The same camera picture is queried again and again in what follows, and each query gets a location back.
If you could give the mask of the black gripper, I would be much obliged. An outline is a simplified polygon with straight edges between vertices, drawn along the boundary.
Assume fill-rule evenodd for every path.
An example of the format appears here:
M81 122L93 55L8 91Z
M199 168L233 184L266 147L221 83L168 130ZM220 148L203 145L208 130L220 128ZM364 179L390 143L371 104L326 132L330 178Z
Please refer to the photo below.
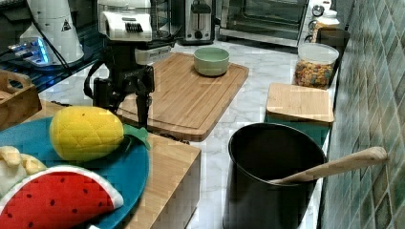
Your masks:
M137 95L139 126L147 128L149 108L152 104L150 93L155 90L154 68L140 61L136 54L156 53L162 56L169 45L158 42L109 42L103 50L102 61L109 70L109 78L94 80L93 105L115 113L123 97Z

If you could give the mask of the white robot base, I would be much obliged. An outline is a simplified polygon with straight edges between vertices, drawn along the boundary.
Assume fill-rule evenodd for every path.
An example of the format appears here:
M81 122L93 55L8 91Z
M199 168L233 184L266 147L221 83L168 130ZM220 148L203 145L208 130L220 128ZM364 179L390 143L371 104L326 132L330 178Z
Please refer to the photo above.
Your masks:
M68 0L27 0L32 24L12 51L36 67L72 67L91 57L84 51Z

